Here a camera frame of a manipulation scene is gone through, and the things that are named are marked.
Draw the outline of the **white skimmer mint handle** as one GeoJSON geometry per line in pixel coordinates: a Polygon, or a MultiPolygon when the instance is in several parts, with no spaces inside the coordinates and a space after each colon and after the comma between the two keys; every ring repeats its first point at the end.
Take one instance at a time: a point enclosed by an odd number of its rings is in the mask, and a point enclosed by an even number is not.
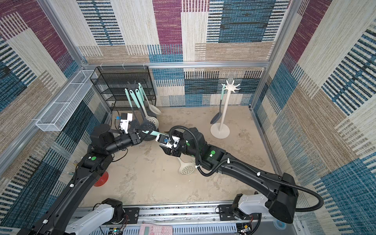
{"type": "Polygon", "coordinates": [[[147,95],[142,87],[142,85],[139,83],[139,90],[140,92],[142,93],[142,96],[147,100],[147,103],[148,103],[148,107],[150,109],[151,112],[153,112],[154,114],[156,115],[160,115],[161,114],[161,111],[156,107],[154,106],[153,104],[151,104],[147,98],[147,95]]]}

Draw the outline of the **grey utensil rack stand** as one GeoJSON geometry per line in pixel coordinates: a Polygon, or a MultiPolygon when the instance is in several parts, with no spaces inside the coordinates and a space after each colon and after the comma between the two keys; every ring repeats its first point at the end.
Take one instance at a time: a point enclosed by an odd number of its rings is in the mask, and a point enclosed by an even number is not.
{"type": "MultiPolygon", "coordinates": [[[[129,94],[130,91],[134,91],[135,89],[138,89],[138,88],[139,88],[138,83],[136,83],[136,81],[134,81],[133,84],[128,82],[127,91],[126,91],[126,89],[124,89],[126,96],[127,96],[127,99],[128,99],[128,102],[129,102],[129,105],[130,105],[132,113],[133,113],[133,119],[132,119],[132,121],[129,121],[130,126],[129,126],[128,130],[138,129],[140,127],[140,122],[138,121],[136,114],[134,112],[133,106],[132,106],[132,100],[133,99],[131,99],[130,94],[129,94]]],[[[139,111],[142,115],[145,115],[145,116],[149,115],[149,113],[144,112],[144,110],[142,108],[140,108],[139,111]]],[[[148,136],[145,137],[144,141],[153,141],[153,140],[155,140],[155,138],[156,138],[156,136],[148,135],[148,136]]]]}

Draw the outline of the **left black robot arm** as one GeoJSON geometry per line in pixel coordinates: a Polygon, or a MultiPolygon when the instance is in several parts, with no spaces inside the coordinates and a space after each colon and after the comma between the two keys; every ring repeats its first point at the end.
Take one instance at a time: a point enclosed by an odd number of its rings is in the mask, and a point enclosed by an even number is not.
{"type": "Polygon", "coordinates": [[[100,124],[90,134],[91,145],[78,163],[72,179],[53,205],[31,228],[22,228],[19,235],[75,235],[67,226],[80,202],[112,163],[112,155],[142,142],[140,128],[127,133],[100,124]]]}

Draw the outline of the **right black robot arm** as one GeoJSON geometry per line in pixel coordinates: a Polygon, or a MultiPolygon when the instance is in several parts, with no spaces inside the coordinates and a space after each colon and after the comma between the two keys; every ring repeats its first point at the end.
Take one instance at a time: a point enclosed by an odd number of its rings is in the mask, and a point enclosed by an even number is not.
{"type": "Polygon", "coordinates": [[[184,132],[173,130],[172,138],[159,134],[156,141],[165,154],[180,157],[182,154],[196,157],[200,154],[200,167],[205,173],[221,173],[231,176],[265,196],[261,208],[276,219],[291,224],[294,219],[298,191],[295,180],[288,174],[282,176],[251,166],[226,150],[208,144],[197,128],[184,132]]]}

